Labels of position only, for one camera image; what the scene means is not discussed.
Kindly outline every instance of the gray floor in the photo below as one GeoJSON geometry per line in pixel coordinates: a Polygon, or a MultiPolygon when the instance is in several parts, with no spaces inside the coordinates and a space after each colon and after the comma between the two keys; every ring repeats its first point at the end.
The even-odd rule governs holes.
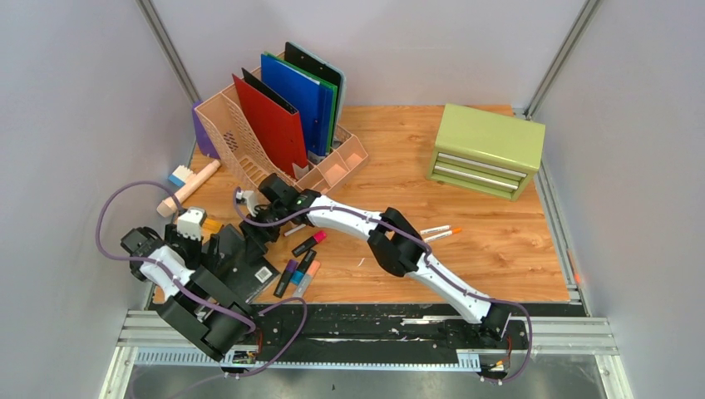
{"type": "MultiPolygon", "coordinates": [[[[518,367],[520,356],[512,357],[518,367]]],[[[134,382],[139,399],[160,399],[219,374],[211,367],[140,367],[134,382]]],[[[605,398],[591,356],[538,356],[519,380],[502,387],[465,372],[374,372],[273,369],[240,381],[208,382],[179,398],[605,398]]]]}

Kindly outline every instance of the blue highlighter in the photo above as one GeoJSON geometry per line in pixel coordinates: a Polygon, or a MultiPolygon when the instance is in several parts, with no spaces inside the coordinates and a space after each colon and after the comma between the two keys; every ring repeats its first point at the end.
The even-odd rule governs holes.
{"type": "Polygon", "coordinates": [[[303,256],[301,263],[298,264],[296,271],[293,272],[293,276],[291,278],[292,283],[294,283],[295,285],[298,285],[299,283],[301,283],[301,279],[306,274],[306,271],[308,270],[308,266],[311,266],[311,263],[313,262],[313,260],[315,258],[316,258],[316,251],[314,251],[313,249],[309,249],[308,252],[303,256]]]}

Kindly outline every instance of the orange highlighter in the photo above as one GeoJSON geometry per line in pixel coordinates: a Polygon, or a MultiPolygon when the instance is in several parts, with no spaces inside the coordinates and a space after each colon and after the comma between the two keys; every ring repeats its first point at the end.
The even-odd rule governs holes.
{"type": "Polygon", "coordinates": [[[306,292],[306,288],[308,288],[308,285],[313,281],[313,276],[316,275],[316,272],[320,267],[321,263],[317,260],[314,260],[311,263],[311,266],[309,266],[308,270],[306,270],[306,274],[301,278],[301,282],[298,283],[298,287],[296,287],[296,290],[293,292],[292,297],[303,297],[303,293],[306,292]]]}

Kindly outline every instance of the pink brush handle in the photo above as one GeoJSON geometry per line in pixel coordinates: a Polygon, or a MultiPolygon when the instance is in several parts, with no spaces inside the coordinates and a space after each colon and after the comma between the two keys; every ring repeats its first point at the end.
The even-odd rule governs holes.
{"type": "MultiPolygon", "coordinates": [[[[179,202],[186,201],[186,199],[188,199],[194,191],[203,185],[203,183],[205,183],[205,181],[208,180],[219,167],[220,161],[214,160],[213,162],[207,164],[205,168],[203,168],[197,175],[188,179],[186,184],[181,187],[179,191],[176,191],[176,198],[179,199],[179,202]]],[[[166,197],[166,199],[161,201],[161,204],[156,207],[156,211],[165,218],[169,217],[176,212],[176,203],[174,203],[174,200],[171,197],[166,197]]]]}

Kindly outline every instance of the green drawer box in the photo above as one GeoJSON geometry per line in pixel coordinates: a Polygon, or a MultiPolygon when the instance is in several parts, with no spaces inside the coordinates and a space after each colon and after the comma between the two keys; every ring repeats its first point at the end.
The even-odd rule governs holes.
{"type": "Polygon", "coordinates": [[[541,164],[545,126],[447,104],[427,178],[515,201],[541,164]]]}

